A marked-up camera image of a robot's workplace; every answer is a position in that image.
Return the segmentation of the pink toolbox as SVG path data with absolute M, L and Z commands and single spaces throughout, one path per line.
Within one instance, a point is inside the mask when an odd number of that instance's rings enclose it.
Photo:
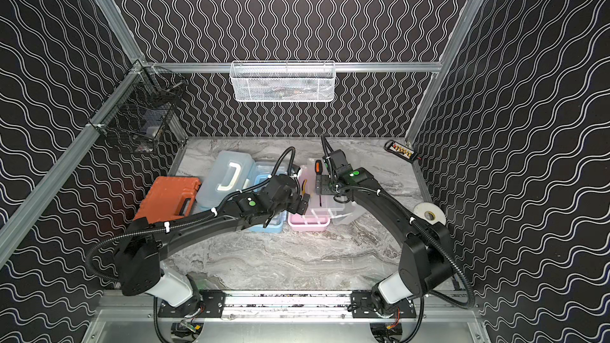
M 307 179 L 306 193 L 311 196 L 305 215 L 288 214 L 288 225 L 295 232 L 323 232 L 331 225 L 347 225 L 362 217 L 365 209 L 352 203 L 337 203 L 332 195 L 322 195 L 322 206 L 319 206 L 315 193 L 315 159 L 301 166 L 298 178 L 300 183 Z

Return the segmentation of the turquoise back toolbox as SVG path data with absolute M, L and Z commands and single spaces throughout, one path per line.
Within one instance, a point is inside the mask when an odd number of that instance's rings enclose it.
M 253 165 L 250 154 L 221 151 L 195 197 L 192 214 L 219 206 L 227 195 L 243 189 Z

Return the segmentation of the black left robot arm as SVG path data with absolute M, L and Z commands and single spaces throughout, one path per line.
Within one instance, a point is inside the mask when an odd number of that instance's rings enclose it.
M 148 294 L 174 308 L 197 308 L 200 292 L 193 280 L 162 262 L 176 252 L 208 238 L 261 225 L 283 212 L 303 213 L 303 194 L 294 165 L 296 149 L 288 147 L 268 179 L 225 196 L 218 206 L 178 220 L 134 222 L 129 231 L 91 247 L 87 270 L 100 279 L 118 283 L 125 296 Z

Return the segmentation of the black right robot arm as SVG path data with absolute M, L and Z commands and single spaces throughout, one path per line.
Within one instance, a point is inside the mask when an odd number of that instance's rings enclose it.
M 395 238 L 402 249 L 397 270 L 373 286 L 372 302 L 379 314 L 392 314 L 404 300 L 433 295 L 462 308 L 475 306 L 473 285 L 454 258 L 453 240 L 441 222 L 431 224 L 410 211 L 390 195 L 365 168 L 353 168 L 341 149 L 333 149 L 321 136 L 322 161 L 328 175 L 322 189 L 346 198 L 368 211 Z M 464 285 L 467 299 L 458 301 L 436 290 L 445 280 L 457 276 Z

